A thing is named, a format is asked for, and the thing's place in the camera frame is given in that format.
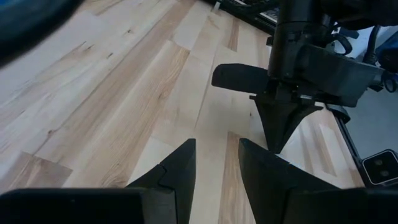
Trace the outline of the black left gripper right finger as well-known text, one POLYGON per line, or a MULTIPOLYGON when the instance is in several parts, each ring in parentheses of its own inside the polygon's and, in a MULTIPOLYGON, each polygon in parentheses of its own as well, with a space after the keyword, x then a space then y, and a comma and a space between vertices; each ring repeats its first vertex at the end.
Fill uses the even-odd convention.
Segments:
POLYGON ((238 154, 244 188, 257 223, 282 223, 292 192, 336 189, 247 138, 239 140, 238 154))

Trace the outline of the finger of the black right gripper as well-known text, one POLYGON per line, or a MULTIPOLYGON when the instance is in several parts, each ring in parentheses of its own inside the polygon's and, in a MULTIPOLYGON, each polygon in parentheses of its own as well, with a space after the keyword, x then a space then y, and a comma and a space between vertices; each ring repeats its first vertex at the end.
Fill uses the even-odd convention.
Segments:
POLYGON ((298 104, 294 106, 287 117, 287 140, 289 141, 291 138, 296 139, 296 137, 292 137, 296 129, 303 134, 304 131, 302 131, 300 123, 305 120, 307 116, 310 116, 316 111, 321 111, 322 109, 322 106, 317 105, 298 104))
POLYGON ((297 127, 298 103, 276 100, 267 95, 250 96, 256 104, 267 141, 267 149, 280 154, 297 127))

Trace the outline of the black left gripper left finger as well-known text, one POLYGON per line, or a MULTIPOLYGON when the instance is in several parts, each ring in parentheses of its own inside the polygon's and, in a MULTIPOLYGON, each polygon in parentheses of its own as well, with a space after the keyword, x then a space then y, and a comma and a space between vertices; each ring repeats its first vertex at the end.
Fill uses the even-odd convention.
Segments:
POLYGON ((142 223, 190 222, 196 166, 196 140, 187 139, 127 186, 141 190, 142 223))

